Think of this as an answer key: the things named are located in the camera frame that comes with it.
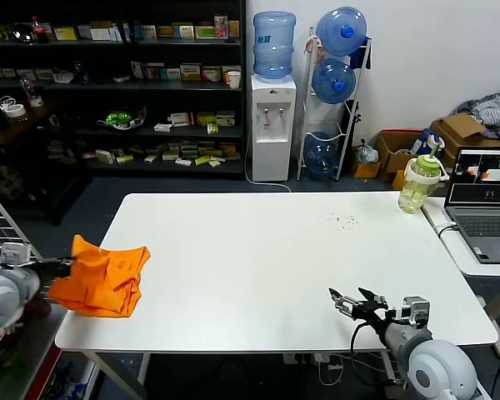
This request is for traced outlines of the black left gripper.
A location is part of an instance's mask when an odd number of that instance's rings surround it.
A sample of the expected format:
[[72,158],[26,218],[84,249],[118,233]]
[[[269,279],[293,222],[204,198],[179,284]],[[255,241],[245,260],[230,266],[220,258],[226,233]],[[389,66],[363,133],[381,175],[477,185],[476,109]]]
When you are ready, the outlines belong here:
[[68,278],[73,265],[72,257],[44,258],[36,261],[40,288],[48,288],[57,278]]

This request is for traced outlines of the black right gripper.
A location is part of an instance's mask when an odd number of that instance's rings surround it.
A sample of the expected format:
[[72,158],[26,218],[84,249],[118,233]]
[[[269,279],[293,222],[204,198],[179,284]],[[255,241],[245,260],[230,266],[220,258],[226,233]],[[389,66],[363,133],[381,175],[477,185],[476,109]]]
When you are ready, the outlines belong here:
[[364,297],[361,303],[349,296],[342,295],[339,291],[330,287],[328,289],[332,302],[337,311],[351,319],[363,320],[368,326],[373,329],[386,329],[389,320],[386,317],[380,317],[376,310],[388,310],[388,303],[384,296],[360,287],[358,291]]

